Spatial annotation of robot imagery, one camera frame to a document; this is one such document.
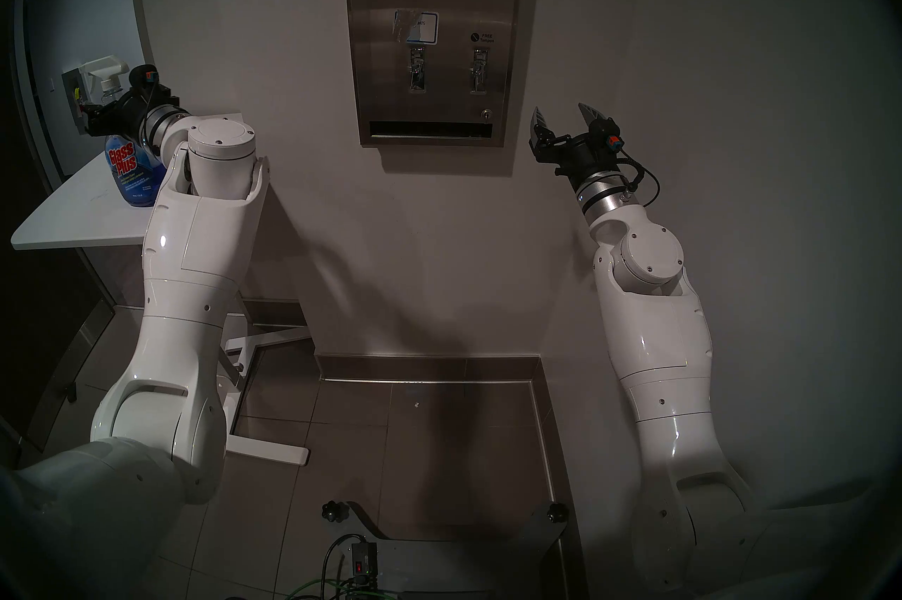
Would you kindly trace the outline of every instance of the white table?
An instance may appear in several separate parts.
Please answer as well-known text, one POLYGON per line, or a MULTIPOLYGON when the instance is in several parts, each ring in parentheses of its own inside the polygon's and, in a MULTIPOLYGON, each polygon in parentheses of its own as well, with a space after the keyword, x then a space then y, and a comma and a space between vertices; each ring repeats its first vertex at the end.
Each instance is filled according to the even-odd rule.
POLYGON ((16 250, 141 245, 153 207, 122 199, 106 154, 60 185, 13 234, 16 250))
MULTIPOLYGON (((225 116, 243 122, 240 114, 225 116)), ((13 233, 11 242, 16 250, 143 245, 151 212, 153 207, 132 207, 123 199, 106 162, 106 154, 99 153, 97 158, 60 185, 21 223, 13 233)), ((259 336, 247 336, 245 332, 244 336, 225 342, 227 353, 240 351, 236 365, 231 363, 231 358, 224 355, 221 357, 221 363, 226 360, 232 366, 231 369, 227 365, 220 367, 222 376, 230 382, 228 388, 220 394, 229 433, 226 450, 301 466, 307 463, 309 450, 305 447, 239 437, 231 432, 255 349, 309 338, 309 328, 298 327, 259 336)))

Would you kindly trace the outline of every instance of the stainless steel dispenser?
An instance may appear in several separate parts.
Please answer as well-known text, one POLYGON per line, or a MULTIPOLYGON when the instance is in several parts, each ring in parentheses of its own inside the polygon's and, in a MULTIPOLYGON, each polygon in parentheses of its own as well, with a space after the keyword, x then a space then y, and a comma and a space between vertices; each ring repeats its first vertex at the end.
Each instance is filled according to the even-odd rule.
POLYGON ((518 0, 347 2, 362 145, 503 145, 518 0))

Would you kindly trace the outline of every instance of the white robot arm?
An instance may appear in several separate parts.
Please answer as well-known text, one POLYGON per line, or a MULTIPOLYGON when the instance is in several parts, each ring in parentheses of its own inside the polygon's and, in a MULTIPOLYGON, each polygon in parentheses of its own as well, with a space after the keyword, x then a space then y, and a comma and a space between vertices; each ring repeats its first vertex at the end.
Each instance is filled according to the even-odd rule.
POLYGON ((143 243, 138 346, 88 445, 0 473, 0 508, 31 541, 23 549, 43 550, 88 596, 126 595, 182 505, 216 491, 222 328, 269 186, 253 130, 188 115, 157 78, 153 66, 136 68, 130 97, 89 113, 168 165, 143 243))
POLYGON ((638 427, 642 485, 633 554, 647 585, 681 587, 700 537, 752 506, 721 452, 711 417, 711 336, 683 265, 683 249, 649 221, 633 193, 645 170, 623 154, 612 119, 580 105, 588 133, 556 137, 538 108, 530 147, 557 163, 598 242, 593 268, 614 371, 638 427), (619 165, 635 168, 633 180, 619 165))

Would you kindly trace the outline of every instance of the black cable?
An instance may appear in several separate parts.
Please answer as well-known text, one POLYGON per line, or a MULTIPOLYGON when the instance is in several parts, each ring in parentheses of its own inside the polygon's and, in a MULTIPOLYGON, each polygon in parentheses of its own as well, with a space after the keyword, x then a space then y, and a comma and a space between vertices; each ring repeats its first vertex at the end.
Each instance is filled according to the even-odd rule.
POLYGON ((661 193, 661 183, 657 181, 657 178, 655 177, 655 173, 653 173, 651 170, 646 170, 646 172, 649 173, 649 176, 653 179, 653 181, 655 181, 655 184, 657 185, 657 192, 655 192, 654 197, 651 197, 651 201, 643 204, 643 207, 647 207, 648 205, 650 205, 651 202, 655 201, 655 199, 657 199, 657 196, 661 193))
POLYGON ((366 541, 366 539, 359 534, 343 534, 341 537, 332 542, 332 546, 329 547, 329 551, 326 552, 326 557, 323 559, 323 573, 319 577, 319 600, 326 600, 326 566, 329 562, 329 555, 332 554, 332 550, 335 547, 337 547, 343 541, 351 539, 351 537, 357 537, 360 541, 366 541))
MULTIPOLYGON (((338 563, 338 571, 335 573, 336 578, 341 577, 341 562, 338 563)), ((347 589, 351 587, 351 584, 354 582, 354 577, 346 578, 343 581, 339 581, 335 586, 335 595, 332 595, 332 600, 338 600, 338 596, 342 593, 346 593, 347 589)))
POLYGON ((655 177, 655 173, 653 173, 651 170, 646 168, 644 165, 642 165, 638 161, 634 160, 630 156, 630 154, 628 154, 625 150, 620 149, 620 152, 626 156, 626 159, 618 158, 617 159, 618 165, 629 165, 636 169, 637 175, 635 178, 633 178, 633 182, 630 183, 630 187, 631 187, 630 191, 631 192, 636 191, 636 188, 638 187, 638 183, 640 183, 642 181, 642 178, 645 176, 645 173, 649 173, 649 177, 652 178, 653 181, 655 181, 655 185, 657 186, 657 191, 655 192, 655 196, 651 197, 651 201, 648 201, 645 204, 643 204, 643 207, 648 207, 652 202, 655 201, 655 199, 657 199, 657 196, 661 193, 660 181, 657 179, 657 177, 655 177))
POLYGON ((141 128, 138 129, 138 143, 143 147, 145 146, 144 141, 144 128, 147 125, 147 115, 151 112, 151 102, 153 102, 153 93, 157 90, 157 83, 160 82, 160 74, 157 74, 156 80, 153 81, 153 85, 151 86, 151 94, 147 98, 147 107, 144 108, 144 116, 141 118, 141 128))

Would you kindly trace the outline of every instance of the tiled floor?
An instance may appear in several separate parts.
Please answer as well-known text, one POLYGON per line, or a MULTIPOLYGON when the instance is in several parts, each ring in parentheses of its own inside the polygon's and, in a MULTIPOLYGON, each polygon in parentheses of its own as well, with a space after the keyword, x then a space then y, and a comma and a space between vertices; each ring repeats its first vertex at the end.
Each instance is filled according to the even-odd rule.
MULTIPOLYGON (((87 441, 136 319, 117 312, 79 375, 84 391, 61 410, 55 447, 87 441)), ((183 509, 138 597, 284 597, 319 576, 330 499, 358 503, 389 537, 484 539, 514 534, 548 498, 525 382, 319 381, 311 341, 276 345, 255 365, 235 433, 308 447, 309 462, 227 455, 216 496, 183 509)))

